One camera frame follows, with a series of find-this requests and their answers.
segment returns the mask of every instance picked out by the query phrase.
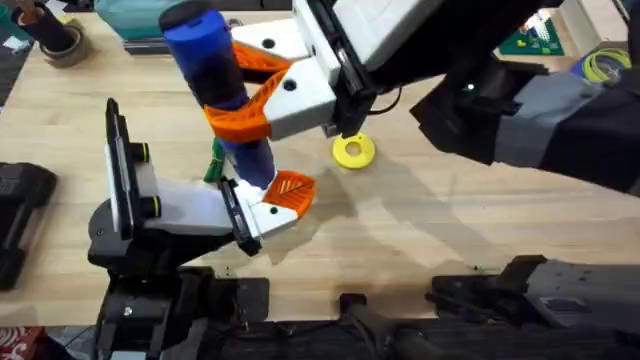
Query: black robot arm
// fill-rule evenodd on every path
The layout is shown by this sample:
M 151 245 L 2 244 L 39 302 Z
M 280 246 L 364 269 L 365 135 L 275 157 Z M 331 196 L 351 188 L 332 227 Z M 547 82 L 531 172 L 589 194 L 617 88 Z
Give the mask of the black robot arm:
M 441 151 L 640 195 L 640 2 L 629 26 L 636 67 L 617 82 L 593 84 L 491 57 L 453 66 L 412 114 Z

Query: orange bracket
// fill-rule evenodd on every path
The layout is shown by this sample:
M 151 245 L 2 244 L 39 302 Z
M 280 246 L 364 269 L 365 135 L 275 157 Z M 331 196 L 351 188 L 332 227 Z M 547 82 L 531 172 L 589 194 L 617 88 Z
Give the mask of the orange bracket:
M 295 210 L 301 218 L 313 201 L 316 182 L 311 177 L 293 171 L 278 171 L 263 202 Z
M 242 108 L 235 111 L 214 109 L 205 105 L 204 111 L 211 129 L 222 140 L 249 142 L 271 135 L 271 127 L 263 109 L 284 78 L 292 62 L 234 43 L 238 65 L 243 70 L 275 73 Z

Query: green mat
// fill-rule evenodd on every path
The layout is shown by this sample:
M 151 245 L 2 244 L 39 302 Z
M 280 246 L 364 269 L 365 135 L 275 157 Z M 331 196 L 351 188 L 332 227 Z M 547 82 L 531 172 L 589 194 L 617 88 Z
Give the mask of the green mat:
M 500 53 L 503 55 L 556 55 L 564 56 L 564 50 L 558 33 L 551 20 L 545 22 L 549 32 L 549 41 L 536 38 L 525 30 L 518 30 L 513 33 L 502 45 Z

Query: wooden table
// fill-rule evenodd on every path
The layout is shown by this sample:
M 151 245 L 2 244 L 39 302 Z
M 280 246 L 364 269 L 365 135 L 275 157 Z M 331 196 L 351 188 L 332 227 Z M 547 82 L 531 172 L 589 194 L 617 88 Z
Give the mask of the wooden table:
M 229 16 L 250 23 L 287 14 Z M 0 116 L 0 159 L 33 162 L 60 178 L 18 288 L 0 295 L 3 326 L 95 321 L 107 274 L 87 261 L 87 224 L 108 196 L 102 151 L 108 97 L 120 102 L 132 138 L 149 142 L 160 176 L 199 181 L 211 155 L 211 129 L 173 60 L 129 56 L 95 15 L 78 18 L 95 54 L 58 70 L 35 50 Z M 553 69 L 575 60 L 531 59 Z M 396 110 L 367 121 L 377 158 L 365 170 L 339 168 L 319 129 L 274 143 L 279 168 L 317 179 L 310 213 L 268 239 L 255 258 L 228 246 L 194 263 L 222 276 L 269 278 L 271 319 L 278 320 L 332 317 L 343 292 L 368 294 L 390 316 L 429 316 L 423 294 L 434 275 L 474 266 L 500 271 L 518 254 L 640 263 L 640 200 L 434 149 L 408 109 L 438 81 L 409 86 Z

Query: blue cylinder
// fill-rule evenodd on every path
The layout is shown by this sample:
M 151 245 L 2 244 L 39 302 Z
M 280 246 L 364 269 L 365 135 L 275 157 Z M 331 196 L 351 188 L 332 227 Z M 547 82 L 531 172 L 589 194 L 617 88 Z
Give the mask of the blue cylinder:
M 249 98 L 233 53 L 231 33 L 222 15 L 203 1 L 188 1 L 160 16 L 160 29 L 191 92 L 201 107 L 236 110 Z M 238 176 L 266 189 L 275 177 L 267 139 L 222 141 Z

